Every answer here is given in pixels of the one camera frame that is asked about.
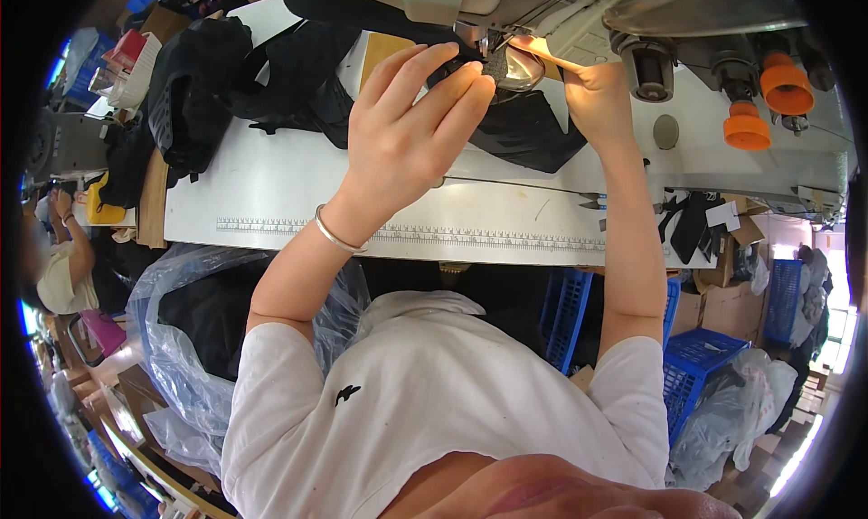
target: black cable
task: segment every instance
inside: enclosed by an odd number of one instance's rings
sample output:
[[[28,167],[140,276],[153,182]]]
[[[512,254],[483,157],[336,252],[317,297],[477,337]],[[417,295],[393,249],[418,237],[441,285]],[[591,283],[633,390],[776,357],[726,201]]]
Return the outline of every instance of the black cable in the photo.
[[[522,18],[524,18],[524,17],[527,16],[528,14],[532,13],[534,10],[537,10],[537,9],[540,9],[540,8],[548,9],[548,4],[552,3],[553,1],[554,1],[554,2],[557,2],[557,1],[560,1],[560,0],[545,0],[545,1],[543,1],[542,3],[538,4],[536,7],[534,7],[533,9],[528,10],[528,11],[525,12],[524,14],[522,14],[522,15],[518,16],[517,18],[515,18],[515,22],[512,22],[512,23],[510,23],[510,24],[505,24],[505,25],[506,25],[506,26],[519,25],[519,22],[522,21]],[[530,18],[530,19],[527,20],[526,22],[522,22],[522,24],[530,24],[531,22],[534,21],[534,19],[537,18],[537,16],[539,16],[540,14],[543,14],[543,12],[545,12],[545,10],[543,10],[543,11],[537,13],[536,15],[534,15],[532,18]]]

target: hand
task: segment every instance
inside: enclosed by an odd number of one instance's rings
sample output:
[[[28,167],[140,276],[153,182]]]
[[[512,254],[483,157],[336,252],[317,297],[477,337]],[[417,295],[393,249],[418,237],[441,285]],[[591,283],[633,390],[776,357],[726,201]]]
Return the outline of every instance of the hand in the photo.
[[[582,67],[553,57],[543,38],[515,37],[509,45],[563,67],[570,118],[598,154],[602,148],[635,142],[630,92],[622,63]]]
[[[60,223],[60,215],[57,213],[57,189],[49,193],[49,222]]]
[[[363,212],[374,230],[446,174],[488,110],[494,79],[480,74],[478,61],[413,104],[428,76],[457,54],[453,42],[396,52],[374,69],[353,106],[350,166],[335,199]]]
[[[72,197],[62,189],[52,191],[49,201],[51,202],[51,207],[61,219],[65,218],[72,210]]]

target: tape measure scale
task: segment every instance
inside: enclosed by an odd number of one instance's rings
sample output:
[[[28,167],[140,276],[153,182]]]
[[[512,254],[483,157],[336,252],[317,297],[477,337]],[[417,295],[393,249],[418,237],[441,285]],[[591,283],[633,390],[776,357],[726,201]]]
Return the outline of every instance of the tape measure scale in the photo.
[[[307,225],[308,221],[269,218],[218,218],[217,230],[295,236]],[[604,239],[549,235],[535,232],[416,226],[392,223],[387,223],[375,232],[371,240],[545,252],[600,253],[606,250],[606,241]]]

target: scissors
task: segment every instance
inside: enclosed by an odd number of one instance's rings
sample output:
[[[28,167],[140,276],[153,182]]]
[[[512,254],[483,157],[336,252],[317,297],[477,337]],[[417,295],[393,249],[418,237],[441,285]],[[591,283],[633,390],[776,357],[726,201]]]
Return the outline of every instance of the scissors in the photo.
[[[606,209],[606,194],[605,193],[577,193],[585,199],[590,199],[590,202],[585,202],[579,206],[589,210],[605,210]]]

